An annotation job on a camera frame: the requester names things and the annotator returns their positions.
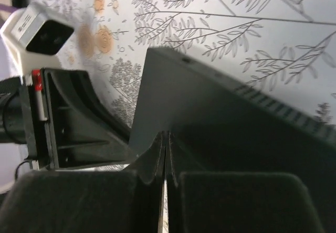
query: black foam pad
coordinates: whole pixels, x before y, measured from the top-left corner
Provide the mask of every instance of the black foam pad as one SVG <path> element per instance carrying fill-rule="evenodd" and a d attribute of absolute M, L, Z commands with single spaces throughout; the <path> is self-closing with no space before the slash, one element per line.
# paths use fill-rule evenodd
<path fill-rule="evenodd" d="M 181 232 L 324 232 L 294 175 L 184 173 L 179 190 Z"/>
<path fill-rule="evenodd" d="M 1 206 L 0 232 L 135 232 L 140 191 L 135 172 L 29 173 Z"/>

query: white device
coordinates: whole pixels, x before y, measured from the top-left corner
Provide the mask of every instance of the white device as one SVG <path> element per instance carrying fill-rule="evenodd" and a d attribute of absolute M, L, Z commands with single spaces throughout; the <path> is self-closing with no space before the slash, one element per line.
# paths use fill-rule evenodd
<path fill-rule="evenodd" d="M 63 15 L 35 2 L 12 13 L 0 29 L 21 77 L 35 69 L 61 68 L 55 54 L 73 32 Z"/>

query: black cable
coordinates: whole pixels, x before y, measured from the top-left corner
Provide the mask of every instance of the black cable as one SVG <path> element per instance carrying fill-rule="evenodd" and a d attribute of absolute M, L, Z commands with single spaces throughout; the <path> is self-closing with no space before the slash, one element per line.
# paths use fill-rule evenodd
<path fill-rule="evenodd" d="M 22 161 L 15 169 L 15 175 L 14 175 L 14 180 L 17 181 L 18 177 L 19 177 L 19 168 L 25 164 L 25 163 L 29 163 L 30 161 L 29 160 L 24 160 Z"/>

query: webcam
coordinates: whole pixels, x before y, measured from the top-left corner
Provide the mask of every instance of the webcam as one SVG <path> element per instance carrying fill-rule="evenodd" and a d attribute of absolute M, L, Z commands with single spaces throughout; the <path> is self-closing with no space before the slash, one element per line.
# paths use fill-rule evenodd
<path fill-rule="evenodd" d="M 74 32 L 66 18 L 49 7 L 30 3 L 12 29 L 28 52 L 55 55 Z"/>

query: wallpaper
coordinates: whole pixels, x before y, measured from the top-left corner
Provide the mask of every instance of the wallpaper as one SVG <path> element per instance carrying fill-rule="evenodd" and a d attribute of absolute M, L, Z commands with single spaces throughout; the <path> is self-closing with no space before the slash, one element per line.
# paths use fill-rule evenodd
<path fill-rule="evenodd" d="M 336 124 L 336 0 L 31 1 L 74 24 L 62 65 L 87 70 L 101 102 L 128 126 L 150 46 L 187 53 Z"/>

